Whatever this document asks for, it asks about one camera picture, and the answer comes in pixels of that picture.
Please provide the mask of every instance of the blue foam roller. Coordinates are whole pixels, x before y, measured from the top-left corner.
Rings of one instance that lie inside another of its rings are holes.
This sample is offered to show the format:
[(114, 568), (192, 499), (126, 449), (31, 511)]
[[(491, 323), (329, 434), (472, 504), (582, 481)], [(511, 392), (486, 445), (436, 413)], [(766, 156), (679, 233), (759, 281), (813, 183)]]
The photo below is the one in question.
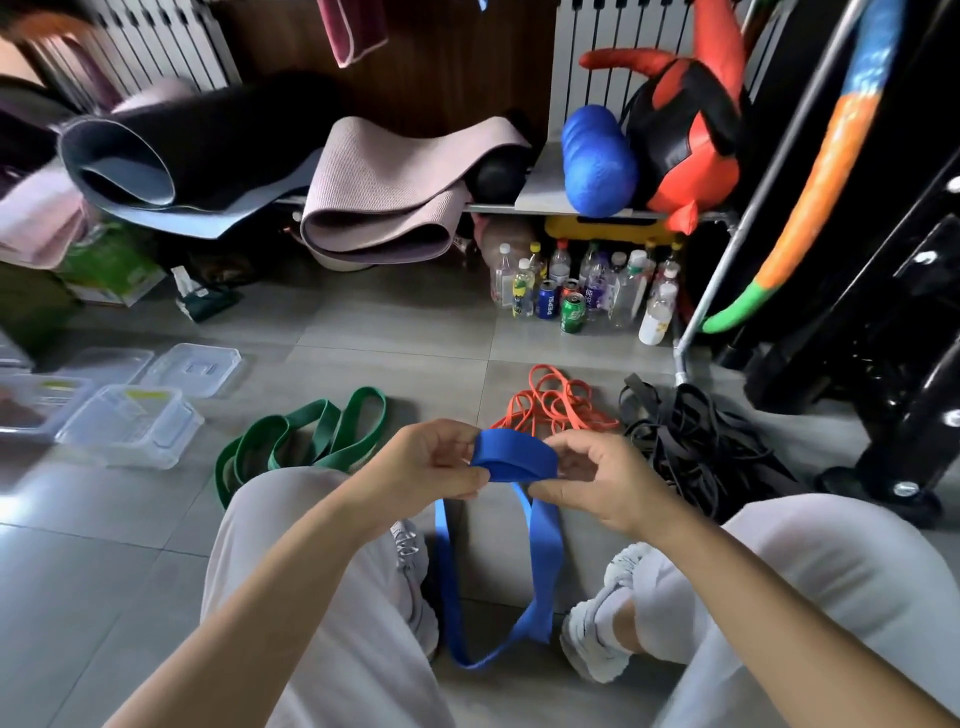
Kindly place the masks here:
[(638, 171), (616, 117), (588, 105), (570, 114), (561, 134), (564, 186), (573, 208), (587, 217), (610, 217), (634, 197)]

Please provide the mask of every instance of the metal pole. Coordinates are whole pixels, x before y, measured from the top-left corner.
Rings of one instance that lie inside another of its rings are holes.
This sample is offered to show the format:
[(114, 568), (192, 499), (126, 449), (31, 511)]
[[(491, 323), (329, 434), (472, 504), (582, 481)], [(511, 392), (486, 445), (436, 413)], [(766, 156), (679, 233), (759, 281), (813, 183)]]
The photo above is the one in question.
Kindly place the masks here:
[(710, 308), (710, 304), (713, 303), (713, 298), (716, 296), (720, 284), (733, 265), (733, 259), (736, 258), (736, 254), (743, 245), (743, 241), (747, 239), (747, 234), (750, 232), (750, 228), (753, 226), (756, 216), (760, 212), (760, 208), (766, 201), (767, 195), (770, 194), (770, 190), (773, 188), (774, 182), (777, 180), (777, 175), (786, 162), (790, 150), (793, 149), (793, 144), (800, 134), (800, 129), (810, 114), (810, 110), (813, 108), (813, 104), (816, 102), (821, 89), (827, 82), (830, 71), (840, 57), (847, 38), (850, 37), (853, 28), (860, 19), (860, 15), (863, 14), (863, 11), (870, 2), (871, 0), (848, 0), (843, 15), (840, 16), (840, 20), (833, 29), (833, 34), (827, 42), (827, 47), (817, 62), (817, 67), (813, 70), (813, 75), (810, 76), (810, 80), (806, 84), (804, 95), (800, 97), (800, 102), (793, 112), (793, 118), (790, 119), (786, 131), (783, 132), (783, 137), (780, 139), (780, 146), (777, 147), (777, 151), (770, 160), (766, 172), (763, 173), (760, 183), (756, 186), (754, 196), (750, 199), (747, 209), (744, 210), (740, 224), (732, 231), (730, 241), (727, 243), (727, 248), (720, 257), (720, 262), (717, 263), (713, 275), (710, 276), (707, 288), (704, 290), (704, 295), (701, 297), (700, 302), (697, 303), (697, 308), (693, 312), (693, 317), (690, 319), (684, 335), (674, 346), (673, 358), (677, 366), (676, 379), (678, 384), (689, 381), (689, 376), (686, 373), (686, 352), (693, 343), (693, 337), (697, 335), (697, 331), (700, 330), (700, 325), (704, 322), (704, 319), (707, 318), (707, 311)]

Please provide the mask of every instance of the hand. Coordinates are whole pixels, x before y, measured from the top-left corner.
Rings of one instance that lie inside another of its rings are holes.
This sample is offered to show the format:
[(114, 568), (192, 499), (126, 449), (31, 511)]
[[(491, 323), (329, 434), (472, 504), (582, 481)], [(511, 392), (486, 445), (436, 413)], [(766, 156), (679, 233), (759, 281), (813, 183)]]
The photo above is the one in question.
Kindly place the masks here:
[(566, 430), (544, 441), (560, 456), (560, 479), (541, 480), (530, 495), (593, 514), (607, 528), (641, 541), (683, 502), (626, 438)]
[(490, 480), (468, 465), (480, 430), (453, 420), (407, 425), (334, 493), (362, 515), (374, 539), (440, 498), (472, 498)]

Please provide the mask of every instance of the knee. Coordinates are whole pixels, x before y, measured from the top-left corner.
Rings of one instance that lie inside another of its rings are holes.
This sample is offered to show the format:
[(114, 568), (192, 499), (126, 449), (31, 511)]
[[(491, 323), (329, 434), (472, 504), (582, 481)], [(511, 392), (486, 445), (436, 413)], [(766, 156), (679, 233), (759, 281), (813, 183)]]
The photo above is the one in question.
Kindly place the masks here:
[(955, 589), (943, 557), (914, 526), (853, 498), (809, 494), (752, 503), (727, 528), (822, 608), (860, 594), (896, 612)]
[(329, 468), (282, 468), (258, 475), (230, 501), (231, 520), (295, 522), (347, 479)]

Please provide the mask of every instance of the rolled yoga mat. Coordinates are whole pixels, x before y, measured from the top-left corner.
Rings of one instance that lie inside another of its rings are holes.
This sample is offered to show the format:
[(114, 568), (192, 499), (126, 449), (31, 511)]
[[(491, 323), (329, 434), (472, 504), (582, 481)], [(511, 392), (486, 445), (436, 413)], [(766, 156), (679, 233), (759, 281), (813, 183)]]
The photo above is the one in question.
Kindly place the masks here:
[(494, 116), (434, 139), (411, 139), (356, 116), (330, 130), (310, 184), (300, 235), (353, 263), (412, 263), (442, 255), (469, 200), (462, 177), (490, 150), (529, 143)]
[(332, 82), (307, 71), (205, 94), (164, 79), (111, 114), (73, 121), (59, 151), (94, 205), (147, 227), (218, 237), (225, 219), (306, 187), (340, 115)]

